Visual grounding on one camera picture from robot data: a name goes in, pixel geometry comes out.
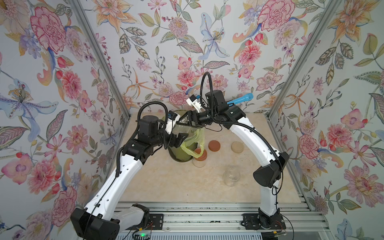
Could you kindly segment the clear plastic rice jar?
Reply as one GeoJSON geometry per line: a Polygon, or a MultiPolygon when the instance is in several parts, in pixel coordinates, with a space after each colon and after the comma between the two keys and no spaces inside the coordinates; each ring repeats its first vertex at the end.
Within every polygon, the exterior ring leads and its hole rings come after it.
{"type": "Polygon", "coordinates": [[[237,167],[229,167],[223,174],[223,181],[227,186],[235,186],[241,178],[241,173],[237,167]]]}

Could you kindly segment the rice jar beige lid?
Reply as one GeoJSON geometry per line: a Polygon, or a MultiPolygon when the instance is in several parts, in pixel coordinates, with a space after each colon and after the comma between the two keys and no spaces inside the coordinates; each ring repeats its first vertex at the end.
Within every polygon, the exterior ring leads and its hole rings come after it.
{"type": "Polygon", "coordinates": [[[194,128],[191,126],[177,125],[175,121],[172,123],[171,120],[169,120],[168,124],[169,124],[169,126],[173,127],[172,134],[171,134],[171,140],[176,139],[180,133],[181,134],[188,134],[186,139],[187,140],[191,139],[195,135],[195,132],[197,131],[197,128],[194,128]]]}

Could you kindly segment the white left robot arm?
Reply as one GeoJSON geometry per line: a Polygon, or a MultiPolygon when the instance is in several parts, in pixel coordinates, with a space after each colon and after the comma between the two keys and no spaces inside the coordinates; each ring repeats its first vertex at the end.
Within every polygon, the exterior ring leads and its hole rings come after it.
{"type": "Polygon", "coordinates": [[[150,156],[161,148],[179,147],[187,138],[187,134],[173,133],[179,119],[180,115],[158,101],[140,108],[134,133],[116,154],[115,173],[84,208],[76,208],[71,214],[78,237],[114,240],[126,229],[138,232],[151,226],[150,210],[143,205],[133,204],[119,213],[115,209],[125,189],[150,156]]]}

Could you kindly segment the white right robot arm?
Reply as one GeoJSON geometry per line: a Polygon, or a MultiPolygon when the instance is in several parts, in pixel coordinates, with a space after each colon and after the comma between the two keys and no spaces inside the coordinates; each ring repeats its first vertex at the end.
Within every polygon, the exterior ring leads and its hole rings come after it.
{"type": "Polygon", "coordinates": [[[186,102],[194,110],[187,111],[177,121],[178,125],[204,128],[213,123],[230,130],[251,150],[261,165],[253,173],[253,178],[260,185],[261,203],[256,215],[260,228],[272,229],[282,225],[284,217],[278,203],[278,195],[284,183],[284,169],[289,155],[274,148],[267,139],[251,124],[246,114],[238,107],[239,103],[253,99],[252,94],[226,101],[221,90],[213,89],[213,80],[209,72],[204,73],[201,81],[209,81],[209,92],[192,95],[186,102]]]}

